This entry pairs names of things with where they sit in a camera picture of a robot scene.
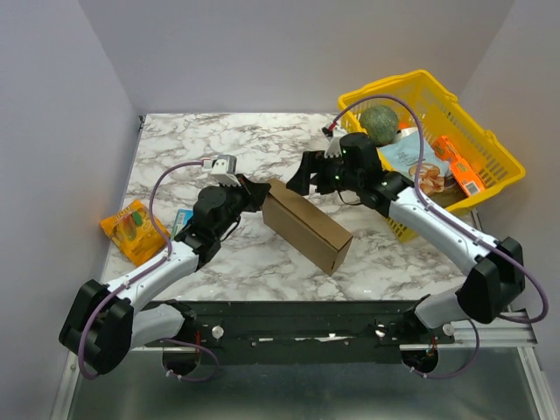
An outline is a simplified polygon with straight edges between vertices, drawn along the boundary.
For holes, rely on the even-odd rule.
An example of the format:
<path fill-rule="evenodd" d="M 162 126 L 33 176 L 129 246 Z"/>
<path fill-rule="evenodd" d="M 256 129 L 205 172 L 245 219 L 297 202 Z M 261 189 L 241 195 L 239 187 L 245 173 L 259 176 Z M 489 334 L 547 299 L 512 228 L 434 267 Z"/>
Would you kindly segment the brown cardboard box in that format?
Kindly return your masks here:
<path fill-rule="evenodd" d="M 272 178 L 269 184 L 262 205 L 265 225 L 332 275 L 344 262 L 353 235 L 307 198 L 289 190 L 284 182 Z"/>

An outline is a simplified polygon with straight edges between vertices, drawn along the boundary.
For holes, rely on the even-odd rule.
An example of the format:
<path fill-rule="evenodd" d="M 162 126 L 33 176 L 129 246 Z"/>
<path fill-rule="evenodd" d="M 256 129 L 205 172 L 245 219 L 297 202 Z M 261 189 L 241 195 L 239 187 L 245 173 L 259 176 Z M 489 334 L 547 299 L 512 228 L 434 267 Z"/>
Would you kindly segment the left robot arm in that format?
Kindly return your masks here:
<path fill-rule="evenodd" d="M 237 185 L 213 185 L 199 192 L 192 216 L 171 246 L 148 262 L 109 283 L 89 280 L 78 290 L 59 342 L 78 358 L 87 379 L 115 369 L 136 345 L 168 339 L 187 344 L 193 322 L 173 306 L 146 311 L 158 294 L 202 269 L 221 249 L 222 240 L 242 213 L 262 209 L 271 188 L 236 175 Z"/>

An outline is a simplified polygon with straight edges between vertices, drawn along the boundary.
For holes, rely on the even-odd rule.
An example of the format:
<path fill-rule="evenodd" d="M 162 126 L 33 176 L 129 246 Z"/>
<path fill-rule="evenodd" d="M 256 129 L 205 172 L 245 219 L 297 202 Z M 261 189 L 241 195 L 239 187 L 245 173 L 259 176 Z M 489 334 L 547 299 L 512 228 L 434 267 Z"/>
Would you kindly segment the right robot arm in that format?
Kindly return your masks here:
<path fill-rule="evenodd" d="M 382 168 L 376 148 L 363 133 L 334 138 L 328 150 L 306 151 L 287 187 L 305 196 L 351 191 L 362 205 L 401 223 L 443 252 L 466 276 L 465 282 L 417 301 L 402 322 L 404 336 L 425 341 L 434 329 L 472 319 L 489 324 L 525 288 L 522 247 L 512 238 L 498 241 L 457 217 L 444 222 L 440 206 L 417 192 L 397 171 Z"/>

